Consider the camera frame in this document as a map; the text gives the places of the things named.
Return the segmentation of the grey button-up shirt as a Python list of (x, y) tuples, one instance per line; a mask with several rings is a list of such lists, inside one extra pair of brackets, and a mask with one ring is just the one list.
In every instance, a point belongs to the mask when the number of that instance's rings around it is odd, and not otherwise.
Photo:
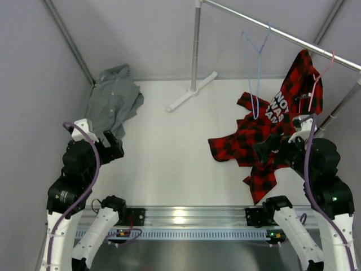
[(135, 84), (128, 64), (105, 69), (99, 74), (87, 104), (85, 118), (93, 125), (93, 132), (101, 140), (109, 130), (117, 139), (125, 135), (123, 123), (137, 115), (144, 103), (140, 87)]

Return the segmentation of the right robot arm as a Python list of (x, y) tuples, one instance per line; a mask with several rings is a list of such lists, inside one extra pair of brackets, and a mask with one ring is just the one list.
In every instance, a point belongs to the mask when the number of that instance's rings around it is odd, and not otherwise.
[(357, 270), (351, 189), (337, 176), (340, 155), (336, 145), (324, 138), (308, 141), (271, 135), (253, 148), (261, 162), (285, 164), (303, 180), (303, 190), (318, 223), (318, 246), (296, 216), (290, 200), (284, 196), (267, 198), (262, 204), (263, 219), (278, 224), (298, 256), (302, 270)]

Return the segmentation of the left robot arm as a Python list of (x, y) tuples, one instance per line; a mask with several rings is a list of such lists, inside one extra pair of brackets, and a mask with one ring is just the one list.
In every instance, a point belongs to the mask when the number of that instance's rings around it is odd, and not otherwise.
[(104, 133), (110, 144), (93, 145), (82, 139), (68, 142), (60, 177), (48, 190), (47, 239), (41, 270), (90, 270), (93, 259), (115, 225), (127, 220), (125, 200), (114, 195), (101, 201), (96, 218), (85, 235), (75, 243), (78, 223), (90, 196), (100, 166), (122, 158), (122, 142), (111, 131)]

